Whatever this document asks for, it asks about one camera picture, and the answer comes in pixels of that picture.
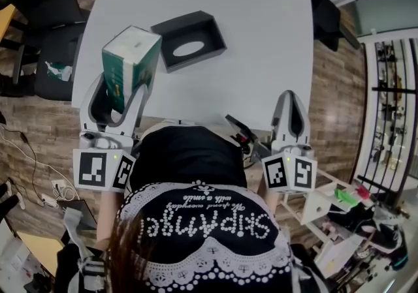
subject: wooden floor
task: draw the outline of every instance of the wooden floor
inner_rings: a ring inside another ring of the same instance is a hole
[[[79,0],[82,8],[91,9],[94,0]],[[344,23],[354,31],[353,16],[342,9]],[[9,29],[8,37],[18,37]],[[0,50],[0,73],[10,74],[15,52]],[[355,164],[362,129],[364,108],[364,58],[361,51],[354,51],[345,41],[340,42],[338,53],[322,44],[314,43],[312,93],[309,109],[311,121],[311,145],[320,169],[348,181]],[[0,111],[7,120],[7,127],[26,134],[39,162],[50,164],[72,180],[72,149],[78,147],[80,132],[78,110],[69,102],[53,102],[38,97],[11,99],[0,97]],[[145,118],[138,133],[158,122]],[[31,150],[19,139],[18,133],[0,131],[7,140],[15,143],[28,156]],[[59,209],[34,204],[37,201],[31,178],[34,162],[30,161],[10,143],[0,139],[0,180],[11,177],[25,198],[26,209],[15,207],[7,216],[11,227],[41,236],[60,238],[64,232],[62,213]],[[255,190],[262,176],[256,164],[246,170],[249,188]],[[52,196],[51,180],[60,176],[47,166],[37,165],[34,176],[38,194]],[[94,216],[99,210],[100,194],[79,190]],[[302,208],[303,200],[296,198],[293,206]],[[315,238],[306,228],[281,206],[276,218],[281,225],[291,229],[293,241],[311,245]]]

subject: green and white box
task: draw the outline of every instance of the green and white box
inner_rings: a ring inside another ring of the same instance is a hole
[[[161,36],[129,26],[102,48],[104,78],[115,111],[123,113],[135,89],[152,90]]]

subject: long hair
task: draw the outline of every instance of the long hair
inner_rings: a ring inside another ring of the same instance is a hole
[[[106,270],[113,293],[138,292],[144,286],[146,262],[150,259],[153,244],[149,239],[138,240],[143,233],[141,222],[142,215],[130,222],[114,222],[106,254]]]

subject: white table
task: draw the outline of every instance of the white table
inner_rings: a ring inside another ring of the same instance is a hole
[[[228,47],[167,74],[160,57],[144,115],[223,124],[231,114],[268,130],[279,95],[309,107],[313,28],[310,0],[96,0],[80,47],[72,105],[103,71],[101,48],[129,25],[152,25],[197,10],[215,16]]]

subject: oval hole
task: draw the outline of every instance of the oval hole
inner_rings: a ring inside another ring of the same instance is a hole
[[[185,56],[189,54],[196,53],[198,50],[201,50],[204,46],[204,43],[201,41],[192,41],[187,44],[177,47],[172,53],[174,56]]]

